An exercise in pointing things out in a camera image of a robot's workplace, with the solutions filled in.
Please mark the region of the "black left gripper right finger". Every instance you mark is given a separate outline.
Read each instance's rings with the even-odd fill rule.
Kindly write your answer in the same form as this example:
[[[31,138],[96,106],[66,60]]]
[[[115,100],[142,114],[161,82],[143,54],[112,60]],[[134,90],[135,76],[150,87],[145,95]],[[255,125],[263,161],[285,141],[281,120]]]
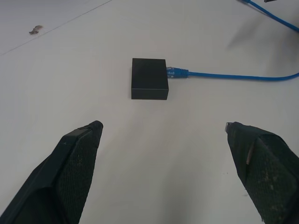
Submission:
[[[299,224],[299,157],[278,135],[228,122],[237,174],[265,224]]]

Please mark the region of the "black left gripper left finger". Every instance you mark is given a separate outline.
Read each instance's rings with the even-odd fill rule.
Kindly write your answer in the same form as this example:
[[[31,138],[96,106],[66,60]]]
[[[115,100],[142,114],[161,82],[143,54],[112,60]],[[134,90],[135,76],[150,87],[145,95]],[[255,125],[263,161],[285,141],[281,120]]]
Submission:
[[[103,124],[64,135],[29,175],[0,224],[79,224],[91,187]]]

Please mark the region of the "small black box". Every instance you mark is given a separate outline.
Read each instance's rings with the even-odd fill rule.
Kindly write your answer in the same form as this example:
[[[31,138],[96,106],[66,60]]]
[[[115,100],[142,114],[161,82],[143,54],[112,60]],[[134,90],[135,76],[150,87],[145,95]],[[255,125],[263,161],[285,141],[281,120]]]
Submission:
[[[164,59],[132,59],[131,98],[166,100],[169,85]]]

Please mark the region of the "small brown debris scrap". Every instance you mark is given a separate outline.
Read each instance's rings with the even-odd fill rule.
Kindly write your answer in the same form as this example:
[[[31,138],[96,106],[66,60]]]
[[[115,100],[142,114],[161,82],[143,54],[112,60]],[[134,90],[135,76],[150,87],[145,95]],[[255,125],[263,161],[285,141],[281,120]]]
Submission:
[[[36,35],[39,33],[39,31],[43,28],[42,25],[35,26],[31,31],[29,31],[30,35]]]

